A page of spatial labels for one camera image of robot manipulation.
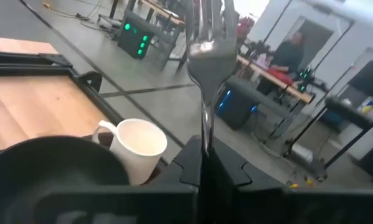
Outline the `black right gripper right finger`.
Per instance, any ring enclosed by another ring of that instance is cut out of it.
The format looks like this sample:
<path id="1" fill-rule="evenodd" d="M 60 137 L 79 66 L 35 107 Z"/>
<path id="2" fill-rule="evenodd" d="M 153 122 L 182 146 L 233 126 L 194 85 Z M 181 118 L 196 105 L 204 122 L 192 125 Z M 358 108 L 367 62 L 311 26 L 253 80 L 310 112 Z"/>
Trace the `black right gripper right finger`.
<path id="1" fill-rule="evenodd" d="M 218 139 L 204 142 L 204 169 L 216 223 L 373 223 L 373 190 L 291 188 Z"/>

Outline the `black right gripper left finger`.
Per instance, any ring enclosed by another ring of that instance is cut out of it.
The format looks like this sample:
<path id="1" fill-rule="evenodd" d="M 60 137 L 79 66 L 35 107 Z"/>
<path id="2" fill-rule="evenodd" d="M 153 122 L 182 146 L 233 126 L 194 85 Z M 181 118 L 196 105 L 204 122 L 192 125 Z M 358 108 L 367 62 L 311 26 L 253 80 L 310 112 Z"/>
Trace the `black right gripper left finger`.
<path id="1" fill-rule="evenodd" d="M 44 197 L 44 221 L 83 211 L 136 217 L 139 223 L 199 223 L 201 138 L 193 136 L 162 172 L 146 185 L 61 187 Z"/>

